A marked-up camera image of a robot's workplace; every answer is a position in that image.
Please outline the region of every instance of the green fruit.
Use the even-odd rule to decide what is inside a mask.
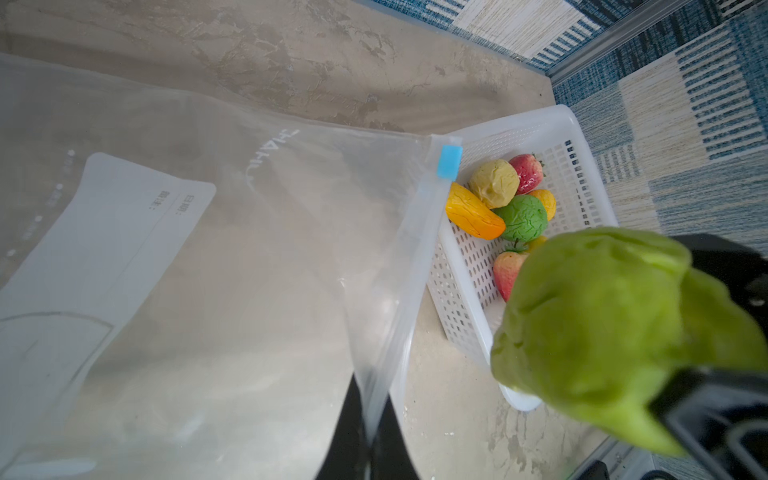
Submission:
[[[531,253],[491,351],[501,383],[642,448],[682,448],[647,405],[687,366],[768,371],[768,346],[680,243],[597,228]]]
[[[518,195],[509,205],[493,212],[507,225],[502,238],[512,243],[530,242],[547,228],[547,210],[544,204],[530,195]]]

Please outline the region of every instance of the white label area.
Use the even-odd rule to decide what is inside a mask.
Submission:
[[[0,470],[79,390],[215,193],[107,154],[86,160],[72,202],[0,290]]]

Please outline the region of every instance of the black object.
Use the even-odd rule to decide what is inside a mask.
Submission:
[[[715,478],[768,478],[768,374],[686,369],[649,408]]]
[[[608,466],[600,460],[595,460],[592,465],[587,468],[587,471],[582,473],[574,480],[611,480],[611,476],[608,474]]]
[[[674,239],[691,251],[694,268],[727,285],[768,336],[768,262],[714,235]],[[649,408],[719,480],[768,480],[768,373],[686,369]]]
[[[400,433],[392,400],[387,399],[379,430],[368,448],[355,376],[349,381],[336,431],[317,480],[419,480]]]
[[[643,475],[640,480],[677,480],[677,477],[664,470],[651,470]]]
[[[730,299],[745,309],[768,337],[768,261],[760,252],[708,233],[672,238],[690,250],[695,269],[726,284]]]

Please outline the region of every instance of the striped wall tile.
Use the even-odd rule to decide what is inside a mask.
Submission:
[[[768,145],[738,51],[732,25],[726,23],[696,45],[675,52],[710,160],[727,159]]]
[[[594,156],[604,184],[624,182],[625,180],[639,177],[644,178],[641,174],[640,164],[637,162],[635,150],[636,148],[633,144],[626,144],[611,148]]]
[[[605,190],[611,198],[619,225],[661,233],[656,205],[650,195],[648,182],[642,174],[635,178],[607,184]]]
[[[722,23],[715,0],[692,0],[554,87],[554,98],[558,103],[577,104]]]
[[[675,54],[665,55],[617,85],[635,154],[649,180],[709,162]]]
[[[542,69],[602,31],[563,0],[471,0],[452,25],[492,39]]]
[[[369,0],[547,71],[645,0]]]
[[[768,151],[652,180],[667,235],[707,232],[768,253]]]

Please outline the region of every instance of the white plastic basket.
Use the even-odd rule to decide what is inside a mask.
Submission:
[[[537,188],[551,190],[558,200],[558,211],[544,235],[618,225],[589,145],[570,108],[542,108],[451,135],[464,139],[456,181],[465,186],[482,162],[525,153],[536,155],[545,173]],[[493,333],[501,325],[505,307],[493,279],[493,262],[507,245],[502,239],[471,237],[444,216],[428,282],[448,339],[485,368],[490,368]],[[541,404],[538,397],[504,386],[501,389],[517,410],[528,411]]]

